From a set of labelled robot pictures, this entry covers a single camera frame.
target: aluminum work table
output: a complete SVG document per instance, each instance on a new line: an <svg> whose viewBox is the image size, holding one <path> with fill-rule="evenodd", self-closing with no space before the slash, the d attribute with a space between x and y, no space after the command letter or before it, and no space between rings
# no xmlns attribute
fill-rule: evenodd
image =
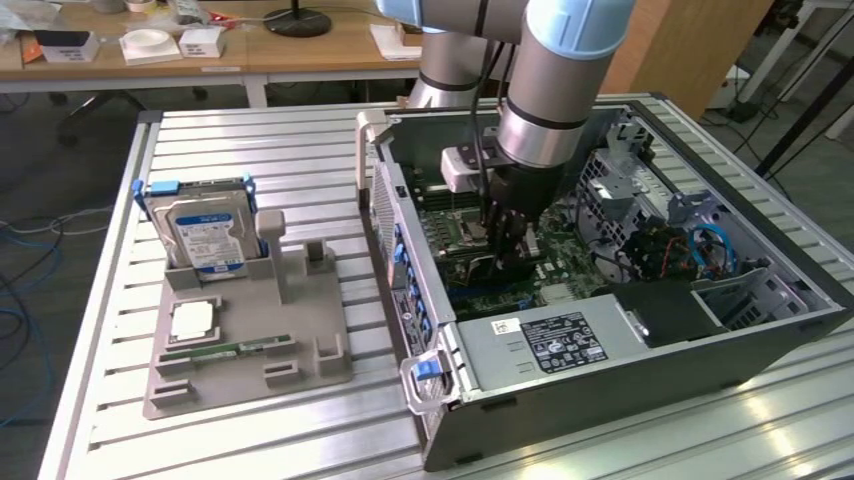
<svg viewBox="0 0 854 480"><path fill-rule="evenodd" d="M843 285L854 257L669 102L640 100ZM355 115L393 104L146 112L140 118L40 478L838 478L854 474L854 323L737 388L439 473L420 468L413 421L355 202ZM655 158L699 183L663 146ZM355 358L345 384L166 419L142 418L164 250L130 198L134 178L248 172L282 209L284 248L325 238Z"/></svg>

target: white label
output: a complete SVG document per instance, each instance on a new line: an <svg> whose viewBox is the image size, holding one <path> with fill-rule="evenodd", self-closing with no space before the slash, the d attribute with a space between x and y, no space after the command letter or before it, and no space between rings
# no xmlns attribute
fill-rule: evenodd
<svg viewBox="0 0 854 480"><path fill-rule="evenodd" d="M492 331L495 335L503 335L505 333L520 332L517 318L505 318L504 320L495 320L492 322Z"/></svg>
<svg viewBox="0 0 854 480"><path fill-rule="evenodd" d="M240 67L201 67L201 71L206 73L216 72L238 72Z"/></svg>
<svg viewBox="0 0 854 480"><path fill-rule="evenodd" d="M234 226L229 213L180 217L174 221L192 266L205 273L236 270L245 258L240 241L228 235Z"/></svg>

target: hard drive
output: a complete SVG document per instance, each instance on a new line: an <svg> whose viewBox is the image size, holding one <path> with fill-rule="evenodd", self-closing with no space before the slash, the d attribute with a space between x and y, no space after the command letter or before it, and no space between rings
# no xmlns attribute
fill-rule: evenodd
<svg viewBox="0 0 854 480"><path fill-rule="evenodd" d="M133 183L133 197L152 221L169 268L194 268L201 281L245 275L245 261L262 255L254 233L254 183L221 180Z"/></svg>

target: table leg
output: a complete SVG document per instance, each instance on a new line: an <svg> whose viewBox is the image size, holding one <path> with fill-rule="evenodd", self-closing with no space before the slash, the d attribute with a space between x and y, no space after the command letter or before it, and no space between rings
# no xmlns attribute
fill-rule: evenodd
<svg viewBox="0 0 854 480"><path fill-rule="evenodd" d="M779 97L780 101L787 102L791 99L791 96L798 91L798 88L800 88L800 84L803 83L803 80L806 80L806 77L810 75L810 72L818 65L819 59L824 56L824 54L827 53L827 50L830 50L830 47L832 46L831 40L838 38L836 35L839 34L839 31L844 28L851 17L854 17L854 9L847 10L844 12L844 15L839 17L839 20L836 20L836 23L834 23L830 30L827 30L827 33L822 37L820 41L818 42L818 45L815 46L815 49L812 50L812 53L810 53L810 56L806 58L806 60L800 64L800 68L798 68L798 71L791 76L791 80L788 80L788 83L783 87L782 91L784 95Z"/></svg>
<svg viewBox="0 0 854 480"><path fill-rule="evenodd" d="M839 117L839 120L834 122L827 129L824 136L831 140L838 140L842 135L842 131L851 126L851 122L854 122L854 107L848 108L847 112L844 112L842 117Z"/></svg>
<svg viewBox="0 0 854 480"><path fill-rule="evenodd" d="M266 108L266 75L246 75L242 78L245 87L245 97L249 101L249 108Z"/></svg>
<svg viewBox="0 0 854 480"><path fill-rule="evenodd" d="M800 7L800 10L798 11L798 26L787 29L780 35L779 40L776 40L776 43L773 44L773 48L771 48L764 60L761 60L759 68L752 74L752 77L749 77L749 81L737 94L737 101L740 103L747 103L749 101L749 97L752 97L756 90L759 90L761 82L767 78L768 73L771 73L771 69L773 68L773 65L776 65L779 58L783 56L783 52L786 52L791 41L795 39L795 35L798 35L798 32L803 28L803 24L812 16L812 12L815 12L815 7L810 3L804 3L803 7Z"/></svg>

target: robotic arm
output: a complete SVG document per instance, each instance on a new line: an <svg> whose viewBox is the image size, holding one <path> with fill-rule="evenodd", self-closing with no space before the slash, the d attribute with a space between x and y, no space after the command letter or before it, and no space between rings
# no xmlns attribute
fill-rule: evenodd
<svg viewBox="0 0 854 480"><path fill-rule="evenodd" d="M501 256L552 203L611 58L625 38L635 0L376 2L385 16L428 33L412 98L416 106L471 102L485 49L481 39L519 45L495 154L488 159L484 226ZM477 174L472 158L451 148L441 162L451 190L469 189Z"/></svg>

